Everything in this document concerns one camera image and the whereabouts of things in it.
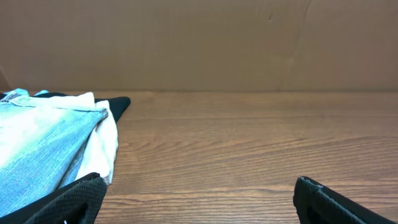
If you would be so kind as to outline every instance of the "cardboard wall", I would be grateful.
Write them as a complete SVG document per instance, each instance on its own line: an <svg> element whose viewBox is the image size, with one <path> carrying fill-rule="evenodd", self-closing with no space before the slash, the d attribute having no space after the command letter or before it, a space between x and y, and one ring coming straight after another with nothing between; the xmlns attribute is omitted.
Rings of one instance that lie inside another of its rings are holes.
<svg viewBox="0 0 398 224"><path fill-rule="evenodd" d="M8 85L8 81L4 76L1 67L0 67L0 90L10 90L10 86Z"/></svg>
<svg viewBox="0 0 398 224"><path fill-rule="evenodd" d="M0 1L31 90L398 90L395 0Z"/></svg>

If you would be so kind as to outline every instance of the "pile of clothes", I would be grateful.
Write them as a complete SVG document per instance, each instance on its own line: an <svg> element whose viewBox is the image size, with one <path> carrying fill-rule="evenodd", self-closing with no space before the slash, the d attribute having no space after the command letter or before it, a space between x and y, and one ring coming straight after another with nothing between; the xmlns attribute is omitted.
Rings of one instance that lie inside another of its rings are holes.
<svg viewBox="0 0 398 224"><path fill-rule="evenodd" d="M91 172L112 183L128 97L0 93L0 217Z"/></svg>

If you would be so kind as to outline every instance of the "jeans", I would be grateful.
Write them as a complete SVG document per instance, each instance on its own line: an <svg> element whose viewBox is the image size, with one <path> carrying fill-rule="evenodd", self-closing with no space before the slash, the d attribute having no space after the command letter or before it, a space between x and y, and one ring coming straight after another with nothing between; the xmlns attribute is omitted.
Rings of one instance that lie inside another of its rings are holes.
<svg viewBox="0 0 398 224"><path fill-rule="evenodd" d="M54 191L106 108L10 92L0 100L0 217Z"/></svg>

